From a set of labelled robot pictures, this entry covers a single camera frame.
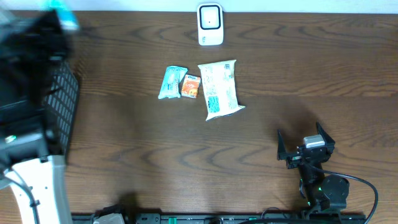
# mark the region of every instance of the wood grain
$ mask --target wood grain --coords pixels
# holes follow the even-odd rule
[[[68,158],[72,212],[123,202],[164,212],[299,209],[299,173],[277,161],[320,121],[336,151],[324,169],[372,182],[371,223],[397,223],[397,16],[224,14],[220,46],[197,42],[194,13],[78,12],[83,77]],[[158,100],[168,65],[236,59],[246,109],[205,122],[197,99]],[[20,223],[10,190],[0,223]],[[368,214],[372,190],[350,181],[349,212]]]

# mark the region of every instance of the orange box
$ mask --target orange box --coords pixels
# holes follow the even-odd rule
[[[200,77],[185,75],[184,83],[182,84],[181,95],[190,98],[196,98],[198,96],[199,86]]]

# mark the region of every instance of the teal object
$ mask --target teal object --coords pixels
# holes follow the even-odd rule
[[[249,218],[249,221],[251,221],[251,220],[257,220],[257,218],[256,217],[251,217],[251,218]]]
[[[177,224],[177,218],[169,218],[169,224]]]
[[[179,84],[188,69],[179,66],[168,66],[164,74],[158,99],[181,97]]]
[[[69,10],[66,3],[62,0],[47,0],[44,6],[45,10],[55,9],[60,18],[63,30],[74,31],[79,29],[79,22],[76,16]]]

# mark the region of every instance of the light blue wrapper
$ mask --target light blue wrapper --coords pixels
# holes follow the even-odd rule
[[[158,99],[163,99],[166,97],[180,98],[181,94],[179,90],[179,83],[182,81],[182,78],[185,76],[187,72],[188,72],[187,68],[179,66],[168,66],[164,74],[162,88],[160,89]]]

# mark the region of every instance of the plastic wrapper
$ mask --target plastic wrapper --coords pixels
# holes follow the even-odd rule
[[[203,82],[208,116],[206,121],[243,109],[236,98],[234,64],[236,60],[198,65]]]
[[[180,98],[178,84],[181,82],[188,69],[178,66],[168,66],[164,74],[164,79],[158,99],[163,98]]]
[[[199,86],[200,77],[185,75],[184,82],[182,83],[181,95],[190,98],[196,98],[198,96]]]

